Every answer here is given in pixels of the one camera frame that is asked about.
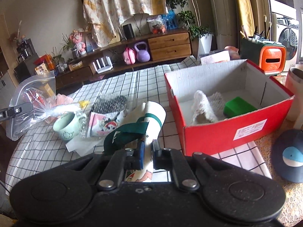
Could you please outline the blue plastic bag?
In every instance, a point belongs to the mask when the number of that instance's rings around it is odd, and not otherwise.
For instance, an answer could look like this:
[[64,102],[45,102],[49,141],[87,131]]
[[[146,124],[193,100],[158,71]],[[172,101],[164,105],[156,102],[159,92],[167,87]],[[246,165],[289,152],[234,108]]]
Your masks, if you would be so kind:
[[176,15],[173,10],[169,10],[168,14],[162,14],[161,17],[166,24],[167,30],[178,29]]

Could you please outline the clear zip plastic bag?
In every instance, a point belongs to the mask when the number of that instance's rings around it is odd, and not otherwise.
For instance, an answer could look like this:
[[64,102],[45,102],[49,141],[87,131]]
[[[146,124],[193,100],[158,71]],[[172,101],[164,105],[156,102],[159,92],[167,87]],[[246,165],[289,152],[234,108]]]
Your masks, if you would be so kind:
[[[30,102],[33,105],[33,109],[29,113],[6,120],[6,136],[16,141],[34,124],[44,121],[50,116],[54,116],[52,112],[55,111],[55,108],[52,110],[47,109],[46,100],[47,98],[56,96],[55,91],[56,82],[54,71],[34,75],[21,82],[10,100],[9,107]],[[82,111],[80,104],[75,101],[68,105],[57,106],[56,108],[59,107],[67,108],[65,113],[79,113]]]

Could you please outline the bag of snacks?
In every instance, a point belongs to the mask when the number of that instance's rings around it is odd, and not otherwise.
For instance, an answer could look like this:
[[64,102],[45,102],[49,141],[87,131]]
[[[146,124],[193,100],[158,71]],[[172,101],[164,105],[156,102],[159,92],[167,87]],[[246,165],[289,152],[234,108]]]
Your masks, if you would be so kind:
[[152,34],[166,32],[166,24],[161,15],[154,15],[147,18],[147,23]]

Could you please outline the orange green desk organizer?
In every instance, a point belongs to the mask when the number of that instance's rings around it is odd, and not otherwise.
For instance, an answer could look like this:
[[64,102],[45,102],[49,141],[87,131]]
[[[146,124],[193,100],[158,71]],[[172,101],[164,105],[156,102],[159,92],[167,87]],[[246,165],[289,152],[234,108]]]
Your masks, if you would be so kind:
[[278,42],[242,38],[240,57],[248,59],[266,75],[279,74],[284,70],[286,63],[286,47]]

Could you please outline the white knitted cloth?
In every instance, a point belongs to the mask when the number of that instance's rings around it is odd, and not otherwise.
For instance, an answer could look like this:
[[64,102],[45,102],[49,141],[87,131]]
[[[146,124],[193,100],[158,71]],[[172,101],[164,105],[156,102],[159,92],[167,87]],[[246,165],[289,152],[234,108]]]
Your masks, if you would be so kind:
[[202,91],[196,91],[191,107],[193,111],[191,125],[214,123],[226,119],[223,113],[225,104],[219,92],[206,96]]

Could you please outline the cartoon printed pouch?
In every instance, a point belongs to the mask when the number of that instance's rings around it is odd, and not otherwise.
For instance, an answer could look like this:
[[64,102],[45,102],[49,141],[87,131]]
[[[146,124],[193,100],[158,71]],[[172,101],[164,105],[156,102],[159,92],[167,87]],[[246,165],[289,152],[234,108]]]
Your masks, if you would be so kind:
[[101,114],[91,112],[87,137],[103,137],[117,129],[124,119],[124,111]]

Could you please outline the bubble wrap sheet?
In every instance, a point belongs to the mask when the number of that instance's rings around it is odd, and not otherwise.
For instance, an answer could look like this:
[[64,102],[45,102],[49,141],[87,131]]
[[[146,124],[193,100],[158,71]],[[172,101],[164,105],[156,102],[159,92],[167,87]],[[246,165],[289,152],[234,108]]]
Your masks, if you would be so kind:
[[127,98],[122,95],[98,96],[91,111],[99,114],[115,113],[124,110],[126,104]]

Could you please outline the purple kettlebell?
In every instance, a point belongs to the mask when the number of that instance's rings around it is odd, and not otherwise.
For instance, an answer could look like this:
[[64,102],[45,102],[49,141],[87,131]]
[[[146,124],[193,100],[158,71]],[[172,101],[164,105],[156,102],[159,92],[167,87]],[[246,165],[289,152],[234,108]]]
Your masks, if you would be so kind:
[[137,52],[137,60],[140,63],[146,63],[148,61],[150,61],[151,56],[149,55],[148,52],[148,44],[146,42],[137,42],[134,44],[134,49]]

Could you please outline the golden curtain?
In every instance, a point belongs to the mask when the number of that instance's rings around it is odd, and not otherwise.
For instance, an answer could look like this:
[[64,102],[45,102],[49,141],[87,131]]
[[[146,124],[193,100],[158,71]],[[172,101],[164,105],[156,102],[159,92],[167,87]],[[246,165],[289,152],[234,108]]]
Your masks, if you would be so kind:
[[246,39],[252,37],[255,31],[253,10],[250,0],[236,0],[240,27]]

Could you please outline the navy whale cap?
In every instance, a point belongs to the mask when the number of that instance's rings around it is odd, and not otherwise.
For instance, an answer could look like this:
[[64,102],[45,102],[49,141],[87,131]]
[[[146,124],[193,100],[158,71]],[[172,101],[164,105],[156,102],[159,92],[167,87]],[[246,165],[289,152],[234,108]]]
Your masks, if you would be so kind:
[[275,140],[271,149],[272,166],[283,179],[302,183],[302,130],[284,131]]

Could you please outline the washing machine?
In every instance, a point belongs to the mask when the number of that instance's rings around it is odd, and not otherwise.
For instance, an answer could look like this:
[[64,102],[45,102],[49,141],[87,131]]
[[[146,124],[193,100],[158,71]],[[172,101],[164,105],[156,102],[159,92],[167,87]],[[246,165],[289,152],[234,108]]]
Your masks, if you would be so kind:
[[296,9],[276,0],[270,0],[272,12],[272,41],[286,47],[286,61],[283,72],[295,67],[299,46],[299,21]]

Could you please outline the light green ceramic mug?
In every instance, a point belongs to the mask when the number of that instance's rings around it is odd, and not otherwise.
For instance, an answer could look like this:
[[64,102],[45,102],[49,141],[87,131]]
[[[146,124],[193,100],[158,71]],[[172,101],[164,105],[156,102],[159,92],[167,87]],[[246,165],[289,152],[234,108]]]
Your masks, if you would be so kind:
[[53,124],[53,130],[63,141],[70,141],[81,131],[81,122],[86,119],[85,113],[66,113],[58,118]]

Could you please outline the yellow soft object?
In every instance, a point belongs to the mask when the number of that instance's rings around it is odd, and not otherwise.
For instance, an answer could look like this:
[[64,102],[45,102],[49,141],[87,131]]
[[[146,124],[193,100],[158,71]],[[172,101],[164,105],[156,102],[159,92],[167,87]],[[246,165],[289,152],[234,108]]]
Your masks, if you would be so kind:
[[89,104],[89,101],[82,100],[82,101],[79,101],[79,104],[80,104],[81,109],[85,109],[87,107],[87,105]]

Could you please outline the white wifi router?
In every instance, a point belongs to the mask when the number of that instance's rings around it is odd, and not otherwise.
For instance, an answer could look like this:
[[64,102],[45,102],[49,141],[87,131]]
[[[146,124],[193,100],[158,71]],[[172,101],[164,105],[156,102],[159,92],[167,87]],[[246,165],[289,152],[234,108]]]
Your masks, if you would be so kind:
[[113,68],[111,59],[109,56],[104,56],[102,58],[96,59],[92,62],[95,71],[98,74],[110,71]]

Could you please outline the green sponge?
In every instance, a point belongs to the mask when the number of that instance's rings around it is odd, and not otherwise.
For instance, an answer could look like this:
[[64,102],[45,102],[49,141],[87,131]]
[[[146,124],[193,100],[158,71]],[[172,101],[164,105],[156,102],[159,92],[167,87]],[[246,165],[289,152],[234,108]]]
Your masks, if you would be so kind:
[[257,109],[242,99],[241,97],[236,97],[228,102],[226,102],[223,113],[227,118],[232,118],[235,116],[240,116],[243,114],[247,114],[253,111],[256,111]]

